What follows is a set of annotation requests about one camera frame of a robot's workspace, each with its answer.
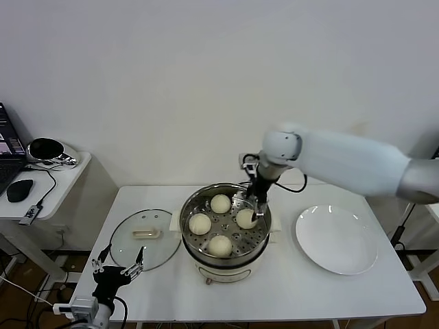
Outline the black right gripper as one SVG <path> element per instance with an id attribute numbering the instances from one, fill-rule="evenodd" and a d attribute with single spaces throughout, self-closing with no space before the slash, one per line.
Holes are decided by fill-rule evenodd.
<path id="1" fill-rule="evenodd" d="M 257 174 L 250 180 L 247 188 L 247 196 L 240 197 L 240 207 L 253 210 L 251 220 L 258 221 L 264 218 L 267 210 L 267 198 L 270 187 L 274 184 L 274 180 L 264 178 Z"/>

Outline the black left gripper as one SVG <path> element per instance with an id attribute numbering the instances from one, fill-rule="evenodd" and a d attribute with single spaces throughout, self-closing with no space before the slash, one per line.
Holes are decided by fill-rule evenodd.
<path id="1" fill-rule="evenodd" d="M 92 296 L 96 297 L 98 302 L 112 302 L 119 288 L 130 284 L 130 280 L 137 278 L 143 271 L 144 247 L 140 248 L 134 264 L 128 268 L 104 266 L 110 249 L 109 243 L 91 262 L 94 270 L 93 279 L 97 285 Z"/>

